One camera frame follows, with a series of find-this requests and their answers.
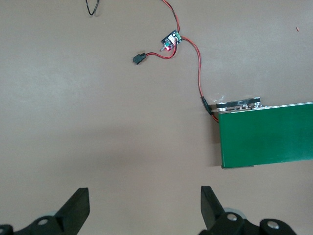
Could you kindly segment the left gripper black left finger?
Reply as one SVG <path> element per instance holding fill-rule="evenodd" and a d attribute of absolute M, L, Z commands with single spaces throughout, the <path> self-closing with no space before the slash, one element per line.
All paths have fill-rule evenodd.
<path fill-rule="evenodd" d="M 90 213 L 89 189 L 79 188 L 53 215 L 36 219 L 17 235 L 76 235 Z"/>

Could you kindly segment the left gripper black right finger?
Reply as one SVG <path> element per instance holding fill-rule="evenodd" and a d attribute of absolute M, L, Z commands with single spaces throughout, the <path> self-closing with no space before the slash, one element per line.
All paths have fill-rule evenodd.
<path fill-rule="evenodd" d="M 210 186 L 201 187 L 201 214 L 206 230 L 201 235 L 243 235 L 244 220 L 234 212 L 226 212 Z"/>

